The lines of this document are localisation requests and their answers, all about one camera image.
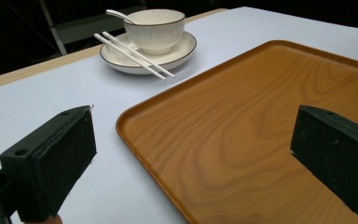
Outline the metal stand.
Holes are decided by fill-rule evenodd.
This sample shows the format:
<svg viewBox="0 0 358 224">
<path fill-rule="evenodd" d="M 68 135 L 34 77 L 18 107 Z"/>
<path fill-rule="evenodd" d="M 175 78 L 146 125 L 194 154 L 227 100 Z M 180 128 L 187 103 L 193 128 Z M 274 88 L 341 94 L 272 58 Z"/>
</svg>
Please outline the metal stand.
<svg viewBox="0 0 358 224">
<path fill-rule="evenodd" d="M 122 31 L 121 19 L 108 16 L 113 9 L 126 15 L 146 9 L 145 0 L 38 0 L 61 55 L 68 45 L 102 31 Z"/>
</svg>

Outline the white spoon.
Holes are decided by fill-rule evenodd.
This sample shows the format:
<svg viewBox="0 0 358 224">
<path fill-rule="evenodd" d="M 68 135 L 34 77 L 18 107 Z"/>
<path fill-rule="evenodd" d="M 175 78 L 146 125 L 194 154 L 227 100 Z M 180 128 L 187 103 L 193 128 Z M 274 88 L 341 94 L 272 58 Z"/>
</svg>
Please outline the white spoon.
<svg viewBox="0 0 358 224">
<path fill-rule="evenodd" d="M 128 21 L 129 23 L 135 24 L 136 22 L 133 21 L 129 16 L 125 15 L 124 13 L 121 13 L 119 11 L 113 10 L 113 9 L 107 9 L 105 11 L 105 14 L 110 15 L 110 16 L 115 16 L 118 18 L 121 18 L 124 21 Z"/>
</svg>

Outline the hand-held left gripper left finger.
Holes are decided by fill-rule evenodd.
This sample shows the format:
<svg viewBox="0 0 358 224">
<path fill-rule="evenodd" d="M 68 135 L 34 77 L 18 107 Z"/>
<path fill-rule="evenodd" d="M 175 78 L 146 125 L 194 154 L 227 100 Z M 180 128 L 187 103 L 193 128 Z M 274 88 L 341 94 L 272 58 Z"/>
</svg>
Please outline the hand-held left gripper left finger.
<svg viewBox="0 0 358 224">
<path fill-rule="evenodd" d="M 88 105 L 59 113 L 3 152 L 2 171 L 15 184 L 21 221 L 55 216 L 95 155 Z"/>
</svg>

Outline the white ribbed bowl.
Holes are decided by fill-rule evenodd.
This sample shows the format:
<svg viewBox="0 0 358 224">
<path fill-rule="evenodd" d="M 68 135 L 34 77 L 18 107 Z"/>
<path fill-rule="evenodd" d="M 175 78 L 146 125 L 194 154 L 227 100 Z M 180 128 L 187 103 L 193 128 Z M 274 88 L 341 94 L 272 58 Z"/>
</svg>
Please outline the white ribbed bowl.
<svg viewBox="0 0 358 224">
<path fill-rule="evenodd" d="M 148 54 L 163 54 L 182 39 L 186 15 L 172 9 L 148 9 L 124 20 L 129 39 Z"/>
</svg>

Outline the white plate with dark rim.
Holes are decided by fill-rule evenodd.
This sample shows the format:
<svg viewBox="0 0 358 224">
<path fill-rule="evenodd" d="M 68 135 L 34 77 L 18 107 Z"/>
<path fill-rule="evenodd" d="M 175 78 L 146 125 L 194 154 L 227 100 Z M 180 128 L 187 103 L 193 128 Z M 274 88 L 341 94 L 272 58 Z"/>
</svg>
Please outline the white plate with dark rim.
<svg viewBox="0 0 358 224">
<path fill-rule="evenodd" d="M 173 68 L 186 62 L 191 57 L 197 46 L 196 38 L 188 32 L 183 33 L 182 39 L 179 43 L 173 46 L 168 52 L 160 55 L 145 53 L 128 38 L 127 34 L 119 35 L 117 39 L 122 41 L 129 48 L 143 54 L 145 57 L 149 58 L 166 70 L 172 70 Z M 100 49 L 100 55 L 107 64 L 120 72 L 134 75 L 150 74 L 150 72 L 141 65 L 109 46 L 103 45 Z"/>
</svg>

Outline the white chopstick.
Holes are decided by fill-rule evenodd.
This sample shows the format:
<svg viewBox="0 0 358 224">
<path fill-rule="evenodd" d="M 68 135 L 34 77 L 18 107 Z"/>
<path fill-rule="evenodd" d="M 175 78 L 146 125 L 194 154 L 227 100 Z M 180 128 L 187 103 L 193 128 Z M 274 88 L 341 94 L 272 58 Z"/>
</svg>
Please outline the white chopstick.
<svg viewBox="0 0 358 224">
<path fill-rule="evenodd" d="M 94 34 L 94 37 L 97 38 L 99 41 L 101 41 L 102 43 L 104 43 L 105 45 L 117 50 L 118 52 L 120 52 L 121 54 L 125 55 L 126 57 L 128 57 L 130 60 L 132 60 L 133 62 L 141 65 L 145 70 L 147 70 L 148 72 L 150 72 L 151 74 L 153 74 L 154 76 L 166 80 L 166 77 L 162 76 L 160 73 L 156 72 L 155 70 L 153 70 L 152 68 L 150 68 L 147 64 L 139 61 L 138 59 L 136 59 L 135 57 L 133 57 L 132 55 L 130 55 L 127 51 L 125 51 L 124 49 L 121 49 L 120 47 L 116 46 L 114 43 L 112 43 L 111 41 L 105 39 L 104 37 L 102 37 L 99 34 Z"/>
<path fill-rule="evenodd" d="M 141 54 L 140 52 L 136 51 L 135 49 L 131 49 L 130 47 L 128 47 L 127 45 L 125 45 L 123 42 L 121 42 L 120 40 L 118 40 L 116 37 L 110 35 L 107 32 L 103 32 L 103 37 L 109 41 L 111 41 L 112 43 L 114 43 L 116 46 L 120 47 L 121 49 L 124 49 L 125 51 L 127 51 L 130 55 L 132 55 L 133 57 L 135 57 L 136 59 L 138 59 L 139 61 L 147 64 L 150 68 L 151 66 L 154 66 L 155 68 L 157 68 L 160 72 L 162 72 L 163 74 L 175 78 L 175 75 L 172 74 L 171 72 L 169 72 L 168 70 L 166 70 L 165 68 L 161 67 L 160 65 L 158 65 L 157 63 L 153 62 L 152 60 L 148 59 L 147 57 L 145 57 L 143 54 Z"/>
</svg>

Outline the wooden tray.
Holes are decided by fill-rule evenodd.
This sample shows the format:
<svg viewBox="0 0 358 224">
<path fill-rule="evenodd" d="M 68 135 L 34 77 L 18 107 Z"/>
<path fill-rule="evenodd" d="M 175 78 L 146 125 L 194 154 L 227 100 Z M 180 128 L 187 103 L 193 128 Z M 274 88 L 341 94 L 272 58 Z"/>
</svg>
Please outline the wooden tray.
<svg viewBox="0 0 358 224">
<path fill-rule="evenodd" d="M 269 41 L 125 111 L 117 133 L 193 224 L 358 224 L 290 152 L 301 105 L 358 123 L 358 61 Z"/>
</svg>

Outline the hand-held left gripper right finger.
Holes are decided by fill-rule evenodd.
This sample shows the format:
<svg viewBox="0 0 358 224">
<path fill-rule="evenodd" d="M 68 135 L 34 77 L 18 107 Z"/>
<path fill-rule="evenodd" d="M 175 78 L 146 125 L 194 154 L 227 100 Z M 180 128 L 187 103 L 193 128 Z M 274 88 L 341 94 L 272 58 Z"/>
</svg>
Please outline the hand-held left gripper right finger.
<svg viewBox="0 0 358 224">
<path fill-rule="evenodd" d="M 302 105 L 291 154 L 358 216 L 358 124 L 334 112 Z"/>
</svg>

